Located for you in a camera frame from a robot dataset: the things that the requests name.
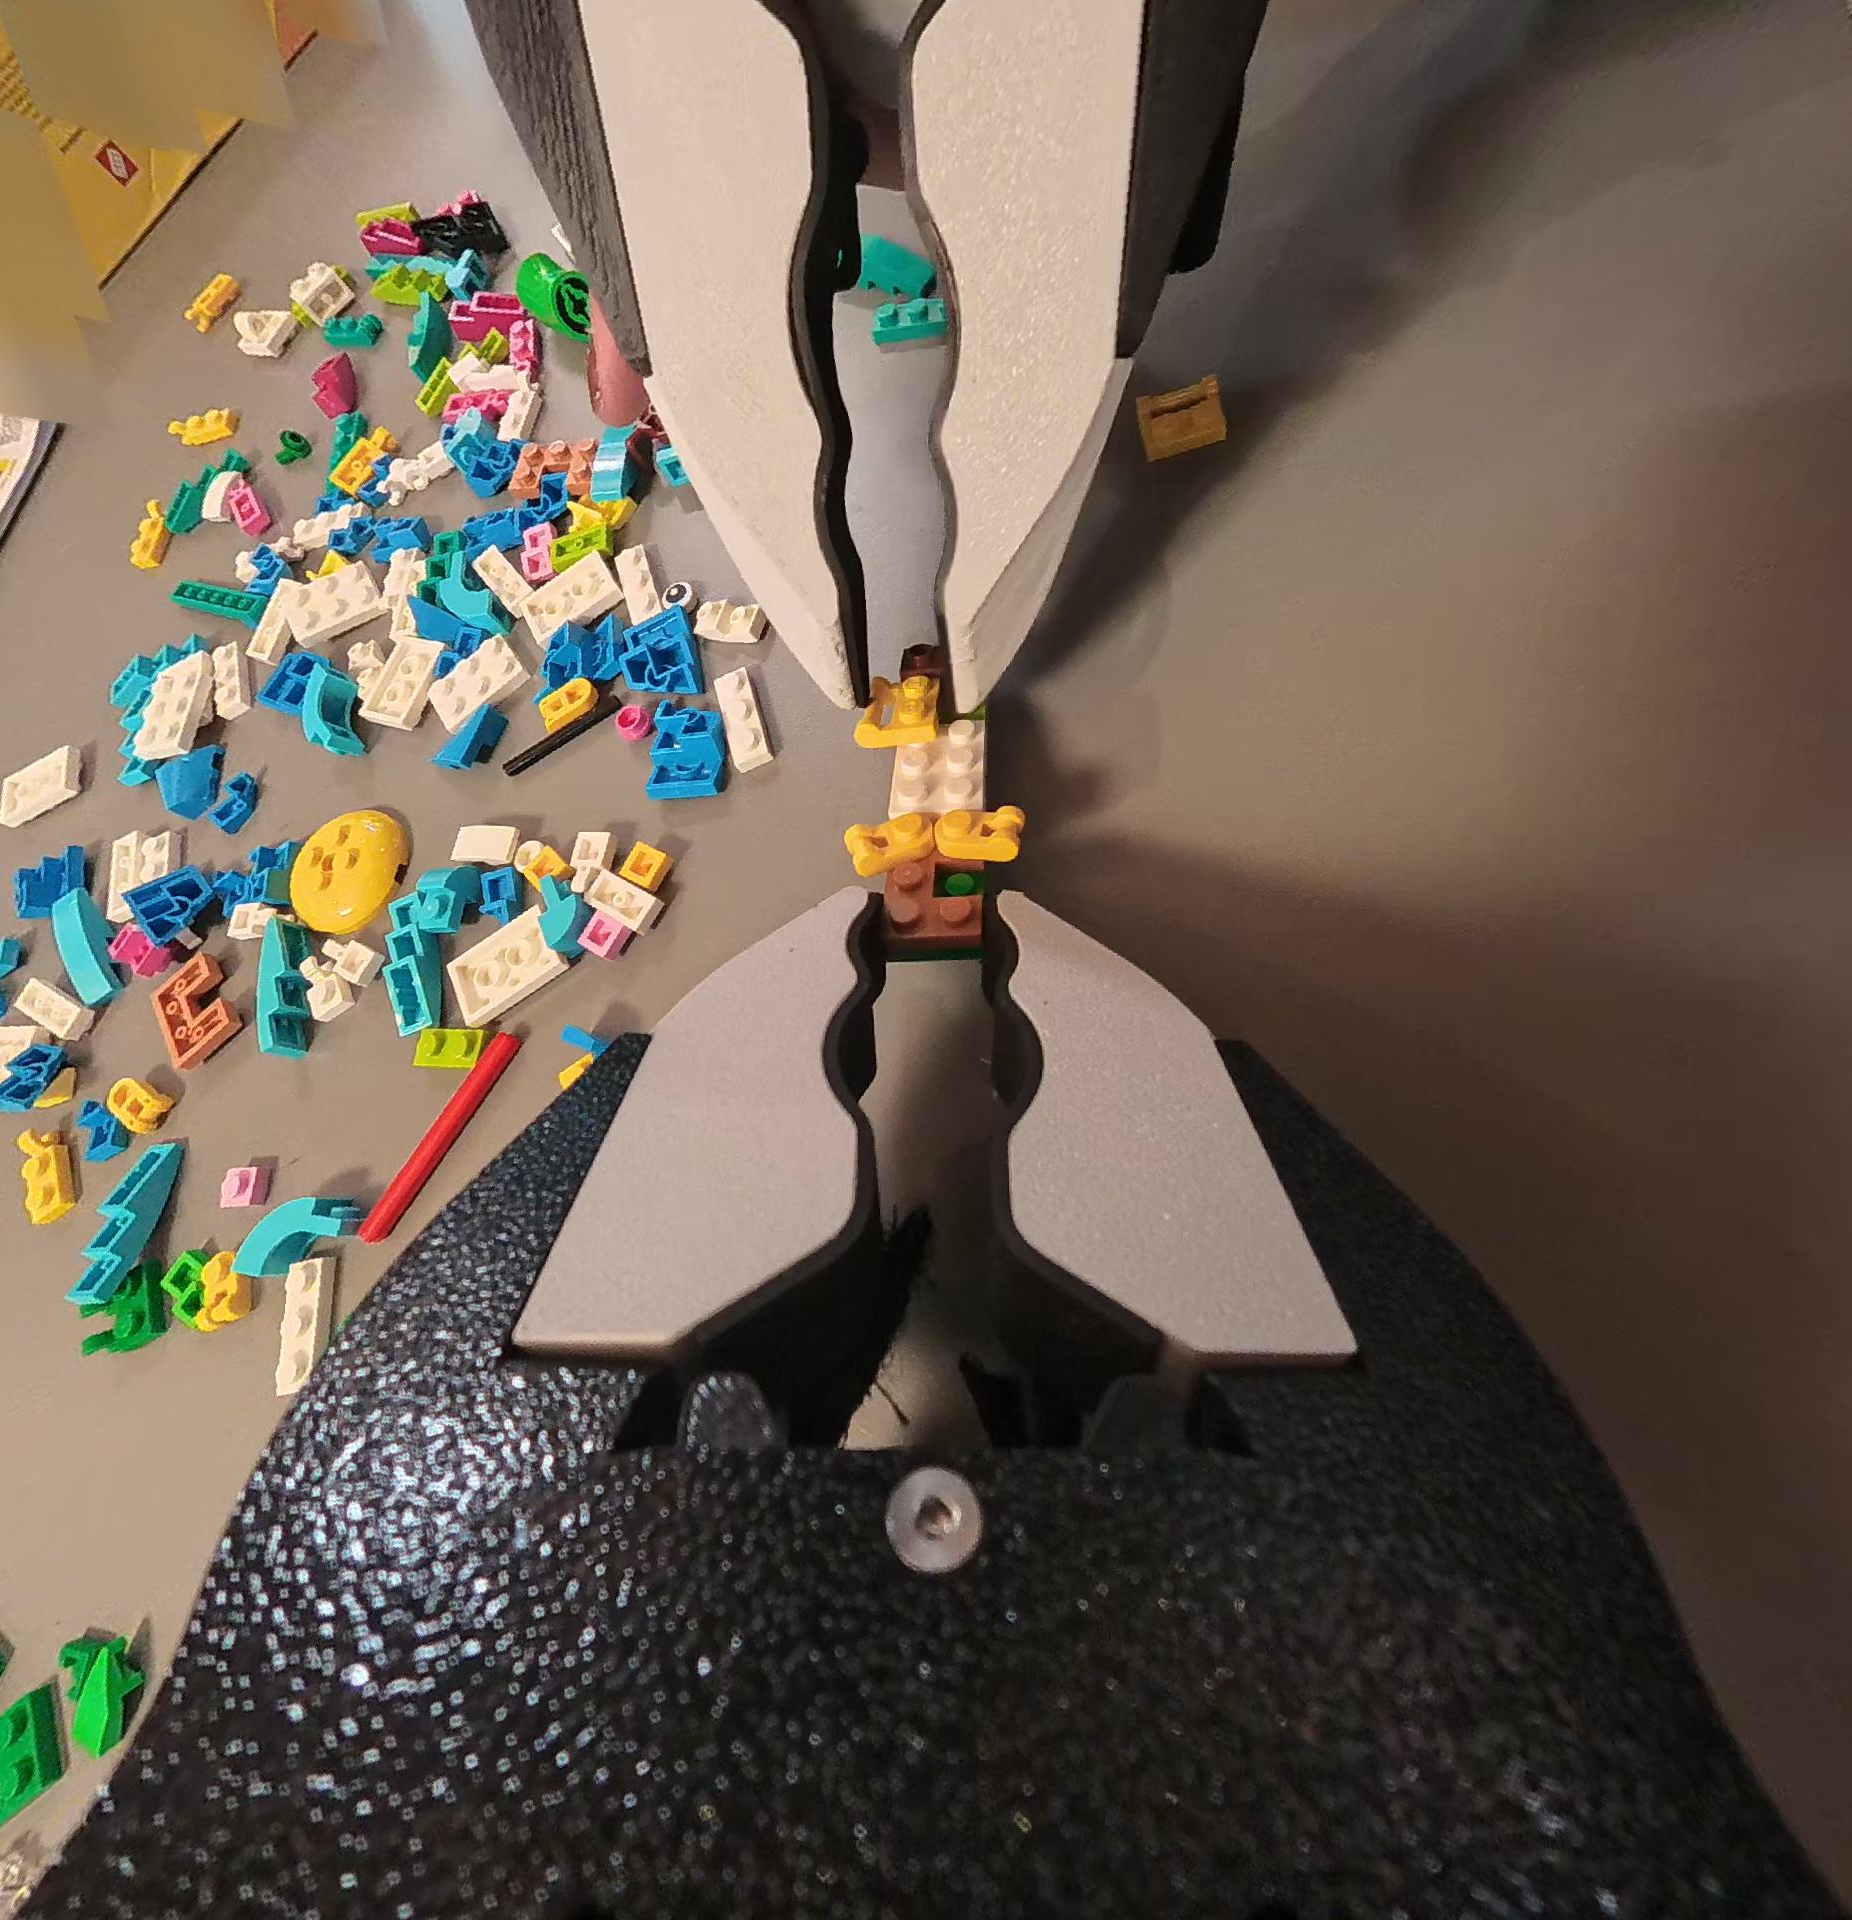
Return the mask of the yellow round toy dish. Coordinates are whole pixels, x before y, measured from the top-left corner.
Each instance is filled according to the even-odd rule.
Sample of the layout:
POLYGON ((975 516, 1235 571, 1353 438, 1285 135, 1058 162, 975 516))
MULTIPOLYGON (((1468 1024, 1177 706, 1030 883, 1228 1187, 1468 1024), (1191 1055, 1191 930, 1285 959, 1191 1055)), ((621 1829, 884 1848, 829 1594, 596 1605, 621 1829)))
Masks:
POLYGON ((410 857, 408 828, 387 812, 355 809, 316 826, 291 862, 291 913, 349 936, 391 900, 410 857))

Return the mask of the pile of colourful toy bricks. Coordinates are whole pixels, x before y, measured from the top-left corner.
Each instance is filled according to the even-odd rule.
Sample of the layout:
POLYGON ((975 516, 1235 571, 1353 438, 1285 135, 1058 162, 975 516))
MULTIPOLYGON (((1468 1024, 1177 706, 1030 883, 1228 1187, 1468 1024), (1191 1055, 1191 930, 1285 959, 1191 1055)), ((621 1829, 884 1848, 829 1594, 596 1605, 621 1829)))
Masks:
POLYGON ((592 904, 629 887, 686 895, 691 928, 657 933, 643 987, 606 993, 613 1017, 661 1002, 666 967, 732 945, 773 833, 799 815, 815 772, 795 737, 776 658, 749 658, 769 750, 740 774, 721 760, 715 797, 687 797, 679 759, 650 788, 655 747, 689 747, 682 709, 712 696, 601 684, 621 706, 541 765, 509 755, 547 733, 545 695, 596 675, 603 640, 560 632, 541 680, 532 634, 412 630, 483 578, 443 553, 469 501, 459 472, 439 512, 400 521, 336 496, 305 518, 308 468, 275 472, 259 449, 310 404, 263 396, 215 442, 175 440, 162 478, 205 518, 180 534, 180 566, 100 593, 98 507, 84 458, 47 483, 43 546, 0 589, 0 1434, 98 1407, 100 1367, 183 1331, 244 1326, 278 1306, 286 1266, 240 1271, 238 1247, 269 1212, 330 1216, 340 1238, 283 1252, 365 1252, 370 1205, 494 1030, 528 1032, 532 987, 498 1013, 463 1013, 452 974, 503 943, 499 911, 537 920, 532 876, 562 863, 557 902, 579 914, 551 979, 603 984, 607 957, 643 938, 592 904), (300 556, 291 532, 315 529, 300 556), (303 925, 291 862, 344 812, 391 814, 410 857, 362 930, 303 925))

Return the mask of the green toy plant piece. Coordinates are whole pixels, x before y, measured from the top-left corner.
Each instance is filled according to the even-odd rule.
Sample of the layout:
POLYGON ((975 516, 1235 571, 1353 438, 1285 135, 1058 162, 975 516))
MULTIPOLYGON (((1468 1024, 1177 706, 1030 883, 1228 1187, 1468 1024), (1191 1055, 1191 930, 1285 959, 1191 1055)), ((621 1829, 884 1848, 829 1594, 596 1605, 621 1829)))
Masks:
POLYGON ((56 1649, 68 1677, 71 1735, 78 1750, 103 1757, 130 1725, 146 1671, 125 1635, 84 1633, 56 1649))

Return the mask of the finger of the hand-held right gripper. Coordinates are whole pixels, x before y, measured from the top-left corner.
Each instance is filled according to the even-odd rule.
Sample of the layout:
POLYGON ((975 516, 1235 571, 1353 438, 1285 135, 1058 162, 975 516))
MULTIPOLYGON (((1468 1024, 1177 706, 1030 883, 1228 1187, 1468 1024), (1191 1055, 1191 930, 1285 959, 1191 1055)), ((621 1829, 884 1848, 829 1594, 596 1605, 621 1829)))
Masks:
POLYGON ((982 702, 1053 587, 1130 359, 1116 349, 1140 3, 945 3, 903 44, 903 151, 952 309, 935 449, 955 699, 982 702))
POLYGON ((864 686, 843 428, 812 275, 827 104, 811 41, 754 3, 579 3, 650 366, 713 532, 838 707, 864 686))

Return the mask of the yellow toy brick plate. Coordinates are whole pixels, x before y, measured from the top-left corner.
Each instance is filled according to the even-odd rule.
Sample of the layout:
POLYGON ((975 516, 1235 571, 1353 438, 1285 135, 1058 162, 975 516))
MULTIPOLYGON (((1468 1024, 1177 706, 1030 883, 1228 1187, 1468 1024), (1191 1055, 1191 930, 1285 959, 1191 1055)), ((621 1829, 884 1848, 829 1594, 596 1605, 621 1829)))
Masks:
POLYGON ((1161 463, 1226 442, 1228 421, 1215 375, 1161 395, 1134 396, 1143 458, 1161 463))

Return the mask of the green round toy piece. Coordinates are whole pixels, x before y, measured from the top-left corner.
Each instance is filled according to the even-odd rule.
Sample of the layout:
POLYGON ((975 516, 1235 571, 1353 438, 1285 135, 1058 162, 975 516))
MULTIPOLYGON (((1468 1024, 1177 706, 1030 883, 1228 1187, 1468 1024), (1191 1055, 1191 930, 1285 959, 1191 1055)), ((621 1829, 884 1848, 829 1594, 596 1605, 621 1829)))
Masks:
POLYGON ((589 341, 592 335, 592 291, 585 275, 537 252, 515 264, 513 294, 521 310, 556 333, 589 341))

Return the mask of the green flat toy plate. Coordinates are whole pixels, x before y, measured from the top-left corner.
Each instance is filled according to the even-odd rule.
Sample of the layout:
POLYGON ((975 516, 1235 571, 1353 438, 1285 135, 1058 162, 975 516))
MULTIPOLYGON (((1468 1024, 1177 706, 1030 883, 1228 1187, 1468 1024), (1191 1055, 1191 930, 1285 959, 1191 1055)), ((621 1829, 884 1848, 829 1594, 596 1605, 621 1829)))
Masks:
POLYGON ((56 1689, 41 1683, 0 1714, 0 1825, 25 1810, 61 1769, 56 1689))

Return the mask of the toy brick tower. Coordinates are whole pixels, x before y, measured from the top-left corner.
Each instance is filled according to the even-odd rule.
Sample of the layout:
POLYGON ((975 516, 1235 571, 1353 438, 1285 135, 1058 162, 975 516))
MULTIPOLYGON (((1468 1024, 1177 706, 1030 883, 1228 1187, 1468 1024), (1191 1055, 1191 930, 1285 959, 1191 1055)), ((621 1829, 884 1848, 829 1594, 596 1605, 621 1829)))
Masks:
POLYGON ((906 675, 939 676, 936 739, 875 752, 891 759, 886 812, 843 828, 841 842, 854 876, 881 889, 887 962, 975 959, 990 882, 1018 852, 1023 814, 987 806, 986 714, 955 706, 948 650, 915 644, 879 679, 906 675))

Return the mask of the black toy rod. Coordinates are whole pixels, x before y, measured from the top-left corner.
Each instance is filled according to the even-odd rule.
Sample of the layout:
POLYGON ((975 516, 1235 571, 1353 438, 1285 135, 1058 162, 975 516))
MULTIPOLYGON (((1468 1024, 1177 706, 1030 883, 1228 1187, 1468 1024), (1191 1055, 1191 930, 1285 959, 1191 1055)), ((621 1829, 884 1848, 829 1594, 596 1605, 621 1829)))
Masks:
POLYGON ((545 733, 541 739, 532 741, 528 747, 519 750, 515 755, 509 755, 504 760, 504 768, 503 768, 504 775, 518 779, 519 774, 541 765, 547 759, 551 759, 560 750, 574 745, 589 732, 594 732, 596 728, 613 720, 618 706, 621 706, 621 700, 614 695, 611 695, 611 691, 603 695, 591 707, 579 712, 574 718, 566 720, 564 726, 560 726, 553 732, 545 733))

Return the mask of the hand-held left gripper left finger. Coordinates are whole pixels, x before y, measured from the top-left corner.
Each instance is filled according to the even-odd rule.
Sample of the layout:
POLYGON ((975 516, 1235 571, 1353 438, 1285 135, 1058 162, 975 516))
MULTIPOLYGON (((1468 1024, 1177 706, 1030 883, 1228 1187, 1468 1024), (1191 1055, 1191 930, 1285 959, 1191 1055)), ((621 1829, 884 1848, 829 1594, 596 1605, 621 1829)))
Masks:
POLYGON ((657 1024, 515 1322, 531 1355, 836 1365, 873 1310, 884 984, 847 887, 657 1024))

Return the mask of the red toy rod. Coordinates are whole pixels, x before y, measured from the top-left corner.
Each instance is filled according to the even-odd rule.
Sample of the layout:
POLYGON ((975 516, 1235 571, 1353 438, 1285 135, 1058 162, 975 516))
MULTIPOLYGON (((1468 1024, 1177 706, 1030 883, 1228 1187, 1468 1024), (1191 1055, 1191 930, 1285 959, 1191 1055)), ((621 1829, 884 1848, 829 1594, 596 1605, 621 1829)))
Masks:
POLYGON ((449 1094, 441 1113, 415 1144, 398 1172, 365 1212, 357 1227, 362 1240, 377 1244, 391 1234, 471 1118, 480 1111, 484 1098, 494 1092, 519 1046, 521 1039, 509 1032, 499 1032, 484 1042, 473 1065, 463 1072, 459 1089, 449 1094))

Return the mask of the yellow cardboard box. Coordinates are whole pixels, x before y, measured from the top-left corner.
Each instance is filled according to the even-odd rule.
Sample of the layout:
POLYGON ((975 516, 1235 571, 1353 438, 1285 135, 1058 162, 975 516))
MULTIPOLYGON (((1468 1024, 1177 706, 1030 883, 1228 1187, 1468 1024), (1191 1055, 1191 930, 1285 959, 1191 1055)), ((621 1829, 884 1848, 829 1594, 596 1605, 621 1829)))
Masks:
POLYGON ((32 157, 109 275, 243 124, 289 125, 283 73, 374 4, 0 4, 0 183, 32 157))

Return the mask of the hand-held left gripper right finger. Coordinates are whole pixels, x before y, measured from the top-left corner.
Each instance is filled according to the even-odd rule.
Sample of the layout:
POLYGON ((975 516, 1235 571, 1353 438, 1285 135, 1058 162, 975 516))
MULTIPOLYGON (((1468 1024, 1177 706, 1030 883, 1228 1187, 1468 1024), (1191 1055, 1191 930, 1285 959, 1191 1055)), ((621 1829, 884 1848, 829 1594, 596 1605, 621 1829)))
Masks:
POLYGON ((1087 1365, 1341 1365, 1357 1347, 1208 1028, 1018 890, 990 900, 1003 1245, 1087 1365))

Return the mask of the person's right hand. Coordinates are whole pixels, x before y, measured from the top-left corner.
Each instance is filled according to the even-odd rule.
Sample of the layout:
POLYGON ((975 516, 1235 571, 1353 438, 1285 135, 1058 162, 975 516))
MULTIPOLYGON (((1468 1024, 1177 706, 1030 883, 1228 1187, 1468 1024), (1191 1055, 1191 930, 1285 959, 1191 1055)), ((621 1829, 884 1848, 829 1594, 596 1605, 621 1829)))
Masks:
POLYGON ((640 373, 624 356, 596 296, 589 298, 585 384, 592 415, 601 425, 633 425, 650 410, 640 373))

